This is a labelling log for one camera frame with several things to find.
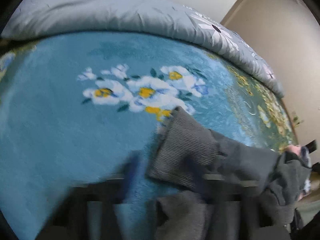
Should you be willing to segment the grey sweatshirt with gold letters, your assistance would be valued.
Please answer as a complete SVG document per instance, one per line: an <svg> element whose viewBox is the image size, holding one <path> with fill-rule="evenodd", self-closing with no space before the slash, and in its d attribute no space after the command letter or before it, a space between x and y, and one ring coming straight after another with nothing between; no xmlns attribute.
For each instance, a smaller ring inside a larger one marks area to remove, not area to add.
<svg viewBox="0 0 320 240"><path fill-rule="evenodd" d="M310 177L299 154L246 146L176 107L149 176L184 187L157 199L156 239L289 239Z"/></svg>

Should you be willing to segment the light blue floral quilt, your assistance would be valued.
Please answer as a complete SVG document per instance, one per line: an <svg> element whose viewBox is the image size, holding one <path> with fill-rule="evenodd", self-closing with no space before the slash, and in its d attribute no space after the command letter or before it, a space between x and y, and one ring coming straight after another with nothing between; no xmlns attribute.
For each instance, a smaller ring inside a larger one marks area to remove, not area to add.
<svg viewBox="0 0 320 240"><path fill-rule="evenodd" d="M1 35L11 40L85 30L143 32L202 46L234 63L277 96L284 90L272 68L237 33L168 0L23 0Z"/></svg>

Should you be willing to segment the pink folded garment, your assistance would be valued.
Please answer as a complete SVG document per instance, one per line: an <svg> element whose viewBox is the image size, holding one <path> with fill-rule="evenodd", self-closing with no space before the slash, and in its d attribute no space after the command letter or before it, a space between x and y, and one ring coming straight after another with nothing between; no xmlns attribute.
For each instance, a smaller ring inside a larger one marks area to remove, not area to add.
<svg viewBox="0 0 320 240"><path fill-rule="evenodd" d="M285 151L298 155L308 167L311 167L310 153L306 146L289 145L285 147Z"/></svg>

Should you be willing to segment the teal floral bed blanket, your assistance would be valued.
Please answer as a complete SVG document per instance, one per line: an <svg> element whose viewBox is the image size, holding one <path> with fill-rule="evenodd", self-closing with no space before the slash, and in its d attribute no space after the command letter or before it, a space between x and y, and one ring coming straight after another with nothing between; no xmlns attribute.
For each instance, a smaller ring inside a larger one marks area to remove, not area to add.
<svg viewBox="0 0 320 240"><path fill-rule="evenodd" d="M201 125L248 146L297 142L282 102L204 48L146 34L54 36L1 57L1 211L34 239L76 185L115 173L140 154L119 207L125 239L153 239L157 197L177 188L148 177L156 131L180 106Z"/></svg>

